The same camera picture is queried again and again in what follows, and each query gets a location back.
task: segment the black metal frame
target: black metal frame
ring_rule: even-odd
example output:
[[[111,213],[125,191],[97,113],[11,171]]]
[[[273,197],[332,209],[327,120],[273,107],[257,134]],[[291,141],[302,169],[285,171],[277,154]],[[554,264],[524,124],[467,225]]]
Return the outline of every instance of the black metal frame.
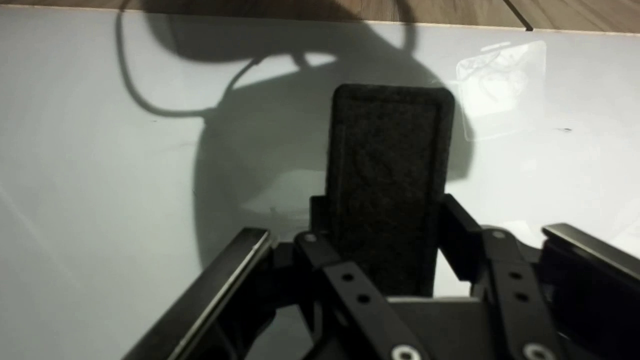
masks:
[[[360,174],[352,171],[344,174],[344,171],[350,167],[362,171],[367,165],[360,154],[350,154],[358,150],[348,145],[362,134],[354,137],[354,128],[348,128],[352,124],[342,122],[357,118],[357,124],[373,118],[370,109],[358,113],[358,107],[373,105],[377,114],[405,113],[398,118],[411,127],[430,127],[429,132],[441,138],[433,143],[433,150],[443,152],[448,147],[452,96],[444,90],[373,86],[338,90],[329,193],[311,203],[311,233],[298,234],[293,245],[274,246],[267,230],[243,230],[131,351],[128,360],[244,359],[277,310],[291,304],[301,307],[313,332],[314,348],[306,356],[311,360],[640,359],[640,351],[635,348],[640,326],[640,312],[636,312],[640,263],[568,225],[545,228],[548,240],[543,250],[524,246],[507,230],[479,226],[452,197],[444,195],[446,156],[433,156],[426,167],[433,177],[426,184],[429,193],[416,191],[416,195],[429,195],[426,198],[391,195],[381,209],[391,210],[388,217],[396,220],[385,222],[381,213],[367,213],[373,225],[367,225],[367,230],[357,228],[362,226],[362,218],[344,209],[352,206],[346,203],[354,203],[348,197],[354,186],[350,183],[362,184],[362,179],[341,181],[341,177],[358,179]],[[437,114],[434,122],[416,122],[416,114],[430,113]],[[383,117],[367,127],[388,128],[391,124]],[[385,132],[377,137],[378,143],[388,141]],[[423,160],[426,158],[408,158],[413,165],[424,165]],[[368,179],[367,184],[375,188],[368,197],[383,197],[381,188],[388,186],[378,179]],[[429,209],[426,218],[407,220],[393,213],[395,204],[416,210],[416,203]],[[411,226],[413,233],[402,233],[407,238],[395,240],[387,225]],[[415,259],[408,254],[418,252],[424,263],[423,273],[407,274],[413,264],[387,263],[391,254],[367,252],[364,240],[395,246],[396,254],[411,260]],[[461,280],[472,282],[471,299],[429,299],[437,250],[446,256]],[[395,285],[398,274],[408,276],[400,287]],[[423,300],[388,300],[398,294],[423,296]]]

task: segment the white wall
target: white wall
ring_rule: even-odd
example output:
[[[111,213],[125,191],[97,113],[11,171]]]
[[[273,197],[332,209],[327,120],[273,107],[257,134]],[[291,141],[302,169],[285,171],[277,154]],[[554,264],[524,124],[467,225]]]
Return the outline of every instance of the white wall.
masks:
[[[121,359],[238,226],[302,230],[341,82],[446,84],[465,113],[448,191],[481,222],[536,246],[540,226],[573,222],[640,256],[639,39],[421,27],[408,55],[395,25],[135,12],[137,102],[114,27],[103,10],[0,8],[0,359]],[[280,55],[224,96],[257,49]]]

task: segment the white surface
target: white surface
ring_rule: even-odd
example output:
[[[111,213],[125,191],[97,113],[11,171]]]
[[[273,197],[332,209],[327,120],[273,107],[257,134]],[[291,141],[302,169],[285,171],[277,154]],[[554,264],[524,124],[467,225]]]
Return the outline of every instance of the white surface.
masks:
[[[114,27],[114,12],[0,8],[0,359],[121,359],[241,225],[305,228],[341,82],[444,82],[467,113],[448,191],[483,225],[540,246],[540,226],[573,222],[640,256],[639,39],[421,27],[408,55],[395,25],[128,15],[137,90],[192,113],[169,118],[126,93]],[[257,49],[280,55],[224,96]]]

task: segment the black rubber pad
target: black rubber pad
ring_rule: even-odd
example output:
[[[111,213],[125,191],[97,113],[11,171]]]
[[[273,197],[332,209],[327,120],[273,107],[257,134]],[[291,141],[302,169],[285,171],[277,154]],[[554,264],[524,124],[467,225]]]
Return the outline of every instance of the black rubber pad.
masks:
[[[385,294],[433,292],[452,120],[454,99],[443,88],[334,93],[331,243]]]

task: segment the textured black pad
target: textured black pad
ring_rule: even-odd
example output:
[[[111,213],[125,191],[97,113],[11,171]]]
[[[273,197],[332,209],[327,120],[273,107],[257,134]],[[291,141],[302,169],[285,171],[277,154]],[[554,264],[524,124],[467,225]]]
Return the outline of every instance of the textured black pad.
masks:
[[[385,294],[430,294],[454,99],[443,88],[341,86],[327,193],[331,243]]]

